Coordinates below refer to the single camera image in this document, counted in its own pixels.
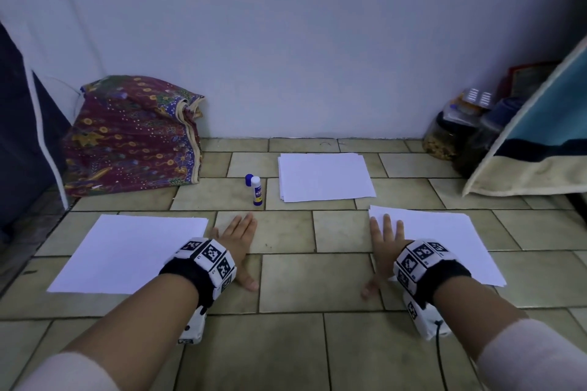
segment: hand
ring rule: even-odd
[[[377,219],[369,220],[371,225],[371,242],[373,243],[373,255],[375,256],[375,275],[363,287],[361,296],[369,298],[384,284],[390,276],[393,276],[393,263],[397,260],[405,246],[413,239],[405,239],[403,221],[397,222],[396,236],[393,237],[392,219],[388,214],[383,216],[383,235],[379,230]]]
[[[217,227],[212,229],[211,235],[230,252],[234,264],[237,266],[236,280],[238,283],[253,292],[259,289],[259,283],[246,271],[242,262],[251,248],[255,230],[257,230],[257,220],[253,218],[252,213],[248,213],[244,219],[241,219],[240,215],[234,217],[222,236],[219,235]]]

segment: white wall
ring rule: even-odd
[[[108,74],[207,97],[210,136],[416,137],[461,88],[560,58],[580,0],[0,0],[64,114]]]

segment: black wrist strap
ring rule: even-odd
[[[212,299],[214,285],[212,284],[212,280],[210,280],[208,272],[204,271],[192,260],[172,258],[163,266],[163,269],[159,272],[159,275],[161,274],[175,274],[191,281],[198,290],[198,307],[203,306],[204,309],[209,309],[212,303],[214,303]]]
[[[414,300],[424,309],[426,303],[434,306],[433,297],[436,289],[453,276],[471,276],[471,272],[456,260],[443,260],[428,268],[418,282]]]

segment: white sleeve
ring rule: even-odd
[[[77,353],[49,357],[14,391],[120,391],[108,373]]]
[[[494,391],[587,390],[587,354],[537,320],[516,321],[477,359]]]

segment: finger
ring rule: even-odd
[[[241,238],[242,235],[245,233],[246,228],[249,227],[251,224],[251,220],[253,219],[253,214],[251,212],[246,214],[246,217],[242,219],[242,221],[238,224],[237,228],[232,233],[232,236],[235,238]]]
[[[381,231],[379,230],[377,219],[375,217],[372,217],[369,220],[369,225],[371,226],[371,242],[373,243],[373,247],[382,244],[383,235],[381,235]]]
[[[241,222],[241,216],[237,215],[236,217],[234,217],[232,219],[232,221],[230,222],[230,224],[228,225],[228,227],[226,228],[226,230],[224,231],[224,233],[222,234],[223,237],[229,237],[232,235],[232,233],[234,232],[234,230],[237,228],[238,224]]]
[[[255,236],[256,230],[257,230],[257,220],[253,218],[251,220],[251,224],[249,224],[249,227],[246,228],[245,233],[242,235],[242,242],[245,244],[247,252],[249,251],[249,248],[251,247],[251,243],[253,242],[253,237]]]
[[[401,221],[401,220],[398,220],[397,221],[397,225],[396,225],[396,239],[397,240],[406,239],[406,234],[404,233],[404,228],[403,228],[403,221]]]
[[[361,291],[361,297],[363,299],[368,299],[373,294],[375,294],[379,289],[379,281],[377,275],[373,276],[365,286],[363,286],[363,290]]]
[[[247,291],[255,292],[259,290],[259,283],[255,281],[242,265],[237,269],[237,282]]]
[[[392,219],[388,214],[383,216],[383,240],[386,243],[393,241]]]

